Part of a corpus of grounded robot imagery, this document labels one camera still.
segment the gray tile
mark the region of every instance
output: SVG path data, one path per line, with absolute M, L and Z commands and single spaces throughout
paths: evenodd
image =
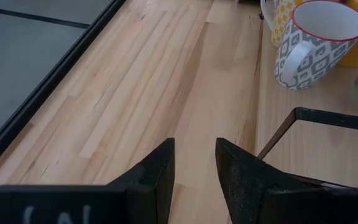
M 0 0 L 0 9 L 91 24 L 111 0 Z
M 0 14 L 0 127 L 84 31 Z

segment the wood grain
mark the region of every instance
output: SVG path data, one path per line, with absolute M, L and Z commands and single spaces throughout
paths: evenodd
M 277 48 L 269 37 L 264 24 L 257 152 L 294 107 L 358 115 L 358 96 L 353 87 L 358 68 L 337 66 L 307 90 L 287 90 L 274 79 Z M 358 187 L 358 131 L 297 121 L 265 161 L 285 172 Z
M 254 149 L 259 11 L 127 0 L 1 156 L 0 185 L 105 184 L 175 137 L 170 223 L 228 223 L 214 145 Z

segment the white mug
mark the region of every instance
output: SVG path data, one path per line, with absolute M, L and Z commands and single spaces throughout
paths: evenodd
M 303 90 L 321 78 L 358 41 L 358 12 L 332 1 L 297 6 L 277 51 L 275 78 Z

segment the mug rim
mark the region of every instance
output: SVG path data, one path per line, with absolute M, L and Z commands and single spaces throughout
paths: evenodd
M 330 0 L 328 0 L 328 1 L 331 2 L 331 3 L 334 3 L 334 4 L 340 4 L 340 5 L 342 5 L 342 6 L 348 7 L 349 9 L 352 9 L 351 7 L 349 7 L 349 6 L 347 6 L 347 5 L 343 4 L 343 3 L 334 2 L 334 1 L 330 1 Z M 330 38 L 320 37 L 320 36 L 318 36 L 318 35 L 312 34 L 312 33 L 308 32 L 308 31 L 304 30 L 304 28 L 302 28 L 301 26 L 299 26 L 299 24 L 296 22 L 295 17 L 294 17 L 294 15 L 295 15 L 295 10 L 298 9 L 298 7 L 300 7 L 301 5 L 307 4 L 307 3 L 312 3 L 312 2 L 328 2 L 328 1 L 327 1 L 327 0 L 313 0 L 313 1 L 303 2 L 303 3 L 299 4 L 299 5 L 297 5 L 297 6 L 294 8 L 294 10 L 292 10 L 292 12 L 291 12 L 291 19 L 292 19 L 294 25 L 296 25 L 297 28 L 299 28 L 300 30 L 302 30 L 302 32 L 304 32 L 304 33 L 306 33 L 306 34 L 309 34 L 309 35 L 311 35 L 311 36 L 313 36 L 313 37 L 319 38 L 319 39 L 321 39 L 321 40 L 327 40 L 327 41 L 333 41 L 333 42 L 347 42 L 347 41 L 350 41 L 350 40 L 356 40 L 356 39 L 358 39 L 358 35 L 355 36 L 355 37 L 348 38 L 348 39 L 330 39 Z

